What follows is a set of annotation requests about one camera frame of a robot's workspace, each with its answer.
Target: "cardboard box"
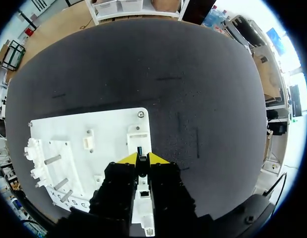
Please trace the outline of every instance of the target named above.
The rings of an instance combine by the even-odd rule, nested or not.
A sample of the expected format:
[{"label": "cardboard box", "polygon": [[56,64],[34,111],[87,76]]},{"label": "cardboard box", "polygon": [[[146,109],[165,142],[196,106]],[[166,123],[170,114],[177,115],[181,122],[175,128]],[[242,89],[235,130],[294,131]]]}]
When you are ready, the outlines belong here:
[{"label": "cardboard box", "polygon": [[9,50],[9,44],[10,42],[5,43],[0,50],[0,63],[3,62],[4,56]]},{"label": "cardboard box", "polygon": [[260,75],[265,100],[266,102],[273,102],[276,98],[281,97],[280,89],[270,62],[264,59],[265,56],[253,55],[253,60]]},{"label": "cardboard box", "polygon": [[157,11],[176,12],[181,4],[181,0],[151,0]]}]

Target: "storage bin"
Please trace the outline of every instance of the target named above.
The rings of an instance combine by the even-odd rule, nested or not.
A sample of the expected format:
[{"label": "storage bin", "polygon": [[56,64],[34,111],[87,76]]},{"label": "storage bin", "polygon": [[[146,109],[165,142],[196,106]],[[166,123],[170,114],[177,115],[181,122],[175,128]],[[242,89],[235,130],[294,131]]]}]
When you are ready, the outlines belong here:
[{"label": "storage bin", "polygon": [[176,12],[179,9],[181,0],[151,0],[157,11]]},{"label": "storage bin", "polygon": [[118,12],[117,1],[118,0],[113,0],[105,3],[95,4],[94,7],[98,10],[98,13],[101,16],[114,14]]},{"label": "storage bin", "polygon": [[143,0],[119,0],[124,12],[141,11]]}]

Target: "white 3d printed part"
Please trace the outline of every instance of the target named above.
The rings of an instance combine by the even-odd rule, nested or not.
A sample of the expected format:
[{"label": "white 3d printed part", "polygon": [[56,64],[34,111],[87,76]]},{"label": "white 3d printed part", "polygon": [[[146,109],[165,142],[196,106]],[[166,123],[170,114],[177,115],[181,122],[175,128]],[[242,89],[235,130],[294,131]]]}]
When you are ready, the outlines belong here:
[{"label": "white 3d printed part", "polygon": [[[152,150],[145,108],[38,119],[29,126],[31,138],[24,154],[34,163],[31,176],[39,179],[36,187],[44,186],[53,204],[68,211],[70,207],[89,211],[89,200],[102,185],[110,162],[137,152],[138,147],[144,155]],[[153,236],[151,197],[141,199],[137,195],[135,204],[137,215],[133,217],[143,217],[133,218],[133,223],[141,223],[148,230],[146,235]],[[140,207],[146,208],[143,213]]]}]

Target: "cable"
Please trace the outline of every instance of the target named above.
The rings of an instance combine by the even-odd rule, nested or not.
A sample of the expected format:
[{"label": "cable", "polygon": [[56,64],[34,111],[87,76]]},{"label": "cable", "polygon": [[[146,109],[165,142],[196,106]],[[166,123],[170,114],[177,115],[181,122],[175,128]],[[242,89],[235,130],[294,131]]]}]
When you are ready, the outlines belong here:
[{"label": "cable", "polygon": [[299,169],[298,167],[292,167],[292,166],[289,166],[289,165],[283,165],[283,166],[288,167],[288,168],[290,168],[290,169],[296,169],[296,170]]},{"label": "cable", "polygon": [[85,29],[85,28],[89,25],[89,23],[90,23],[91,21],[92,21],[92,19],[89,20],[89,22],[87,23],[87,25],[81,26],[80,29]]},{"label": "cable", "polygon": [[21,223],[24,224],[24,223],[33,223],[35,225],[38,225],[39,226],[39,223],[35,222],[35,221],[31,221],[31,220],[21,220]]},{"label": "cable", "polygon": [[278,202],[279,202],[279,200],[280,200],[281,194],[282,194],[283,189],[284,189],[284,185],[286,184],[287,172],[284,172],[284,173],[280,176],[280,178],[274,183],[274,185],[273,185],[267,192],[264,192],[264,193],[263,193],[263,196],[264,196],[264,197],[268,196],[268,195],[272,192],[272,190],[275,188],[275,186],[280,182],[280,180],[282,179],[283,176],[284,176],[283,185],[282,185],[282,188],[281,188],[279,197],[278,197],[278,199],[277,199],[277,201],[276,201],[275,208],[273,209],[271,215],[273,215],[274,211],[276,210],[277,204],[278,204]]}]

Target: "black cable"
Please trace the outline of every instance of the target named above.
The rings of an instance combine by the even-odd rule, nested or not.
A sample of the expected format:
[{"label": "black cable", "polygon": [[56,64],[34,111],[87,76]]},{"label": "black cable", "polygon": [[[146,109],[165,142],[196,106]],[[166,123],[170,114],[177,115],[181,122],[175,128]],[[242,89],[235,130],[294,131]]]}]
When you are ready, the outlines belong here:
[{"label": "black cable", "polygon": [[276,207],[277,207],[277,204],[278,204],[278,202],[279,202],[279,200],[280,200],[280,197],[281,197],[281,194],[282,194],[282,191],[283,191],[284,185],[286,184],[286,180],[287,180],[287,172],[283,173],[283,174],[281,175],[281,177],[282,177],[282,176],[284,176],[283,185],[282,185],[281,192],[280,192],[280,194],[279,194],[279,197],[278,197],[278,199],[277,199],[277,202],[276,202],[276,204],[275,204],[275,207],[274,207],[274,209],[273,209],[273,211],[272,211],[271,215],[273,215],[274,210],[276,210]]},{"label": "black cable", "polygon": [[89,20],[89,22],[87,23],[86,26],[81,26],[80,29],[85,29],[85,28],[89,25],[89,23],[90,23],[91,21],[92,21],[92,19]]},{"label": "black cable", "polygon": [[283,189],[284,189],[284,185],[286,184],[287,172],[284,172],[284,173],[280,176],[280,178],[274,183],[274,185],[273,185],[267,192],[264,192],[264,193],[263,193],[263,196],[264,196],[264,197],[268,196],[268,195],[273,191],[273,189],[275,188],[275,186],[280,182],[280,180],[282,179],[283,176],[284,176],[283,185],[282,185],[282,188],[281,188],[279,197],[278,197],[278,199],[277,199],[277,202],[276,202],[276,204],[275,204],[275,208],[273,209],[271,215],[273,215],[274,211],[276,210],[277,204],[278,204],[278,202],[279,202],[279,200],[280,200],[281,194],[282,194]]},{"label": "black cable", "polygon": [[35,222],[35,221],[31,221],[31,220],[21,220],[21,223],[24,224],[24,223],[33,223],[33,224],[36,224],[39,226],[39,223]]}]

